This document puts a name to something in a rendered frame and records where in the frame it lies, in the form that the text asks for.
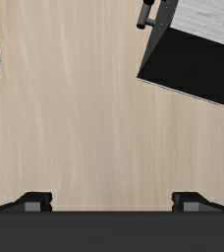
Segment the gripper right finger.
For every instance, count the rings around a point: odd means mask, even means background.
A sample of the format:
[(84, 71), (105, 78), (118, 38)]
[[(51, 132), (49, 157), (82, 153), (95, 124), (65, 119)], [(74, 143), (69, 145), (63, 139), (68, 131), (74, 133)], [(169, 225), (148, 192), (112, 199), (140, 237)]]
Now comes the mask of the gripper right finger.
[(224, 212), (224, 206), (209, 202), (198, 192), (173, 192), (173, 212)]

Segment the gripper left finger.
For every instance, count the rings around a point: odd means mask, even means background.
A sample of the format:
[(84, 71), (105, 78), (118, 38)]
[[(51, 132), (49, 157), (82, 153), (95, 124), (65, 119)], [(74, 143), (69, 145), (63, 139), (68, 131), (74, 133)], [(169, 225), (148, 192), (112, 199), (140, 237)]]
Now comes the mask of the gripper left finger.
[(51, 212), (51, 192), (26, 192), (15, 202), (0, 206), (0, 212)]

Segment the cabinet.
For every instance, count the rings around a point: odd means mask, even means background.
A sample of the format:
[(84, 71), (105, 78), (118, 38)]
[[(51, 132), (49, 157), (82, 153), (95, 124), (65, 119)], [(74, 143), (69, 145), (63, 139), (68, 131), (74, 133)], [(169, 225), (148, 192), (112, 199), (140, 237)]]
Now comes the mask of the cabinet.
[(152, 27), (138, 79), (224, 104), (224, 0), (143, 0), (137, 28)]

